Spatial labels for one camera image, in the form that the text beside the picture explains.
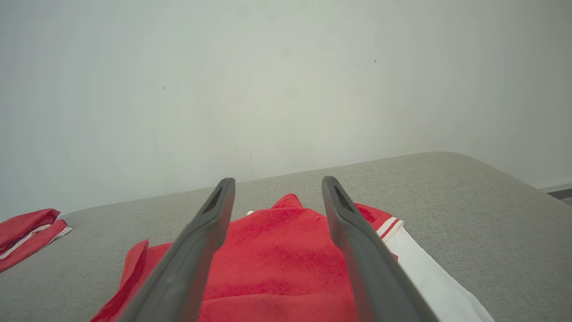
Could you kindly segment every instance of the red stripe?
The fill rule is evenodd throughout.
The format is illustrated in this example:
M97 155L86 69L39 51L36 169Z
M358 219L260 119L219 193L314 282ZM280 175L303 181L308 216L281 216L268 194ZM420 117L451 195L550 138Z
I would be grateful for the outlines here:
M391 226L386 230L385 233L382 234L382 236L380 237L381 239L383 239L383 237L385 237L387 235L387 233L390 232L390 230L393 228L393 226L395 226L395 224L399 221L399 219L395 218L395 221L391 224Z

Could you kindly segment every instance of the white cloth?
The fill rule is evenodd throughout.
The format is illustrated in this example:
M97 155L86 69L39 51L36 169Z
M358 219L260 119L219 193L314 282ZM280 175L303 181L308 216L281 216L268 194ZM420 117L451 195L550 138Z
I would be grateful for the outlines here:
M403 226L384 242L399 257L399 265L440 322L494 322L479 300L445 272Z

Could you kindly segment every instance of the red cloth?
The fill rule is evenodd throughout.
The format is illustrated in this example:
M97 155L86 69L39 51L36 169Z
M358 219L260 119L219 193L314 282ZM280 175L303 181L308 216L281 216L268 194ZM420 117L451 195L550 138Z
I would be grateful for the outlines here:
M394 219L356 205L375 229ZM119 291L92 321L116 321L170 244L148 246L142 241L131 248ZM289 194L231 222L213 257L199 321L357 320L345 259L325 216Z
M71 230L63 220L56 221L59 211L44 209L10 218L0 223L0 272L16 265L24 258Z

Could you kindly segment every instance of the red towel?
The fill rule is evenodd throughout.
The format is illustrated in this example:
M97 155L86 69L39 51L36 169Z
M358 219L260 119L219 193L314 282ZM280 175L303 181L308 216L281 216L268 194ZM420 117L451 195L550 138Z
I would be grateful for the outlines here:
M55 209L44 209L0 223L0 272L70 232L65 221L56 221L58 215Z
M356 205L379 236L397 226L390 214ZM131 248L117 294L92 321L116 321L169 247L142 241ZM231 222L213 257L199 321L358 321L326 217L289 194Z

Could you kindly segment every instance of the folded red cloth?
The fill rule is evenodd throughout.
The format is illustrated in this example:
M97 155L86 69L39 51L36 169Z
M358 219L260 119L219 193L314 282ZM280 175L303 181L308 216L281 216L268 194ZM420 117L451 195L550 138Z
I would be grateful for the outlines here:
M0 272L70 232L65 221L56 221L58 215L55 209L44 209L0 223Z
M382 238L401 222L356 206ZM116 321L170 245L149 247L145 240L133 246L119 290L91 321ZM210 266L199 321L357 320L344 254L325 216L289 194L270 209L231 222Z

